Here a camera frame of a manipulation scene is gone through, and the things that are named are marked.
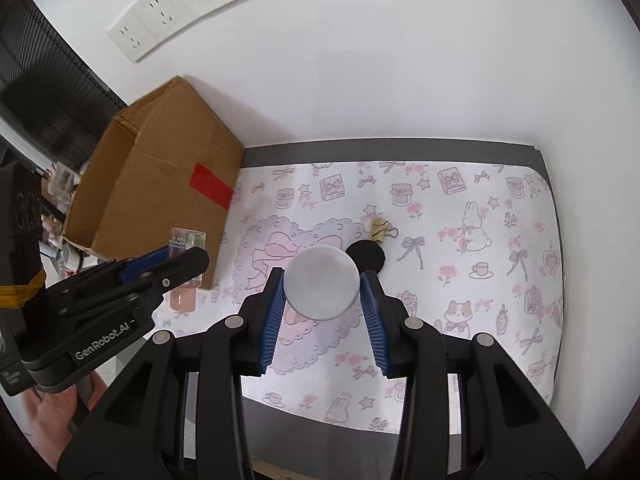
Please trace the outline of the person left hand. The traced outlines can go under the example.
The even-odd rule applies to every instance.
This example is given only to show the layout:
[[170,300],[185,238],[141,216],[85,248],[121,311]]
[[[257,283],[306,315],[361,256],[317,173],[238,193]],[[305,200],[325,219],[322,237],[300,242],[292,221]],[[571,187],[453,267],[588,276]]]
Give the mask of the person left hand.
[[78,404],[77,386],[58,393],[39,393],[29,388],[21,393],[28,423],[29,441],[40,457],[53,469],[58,469],[72,433],[68,429]]

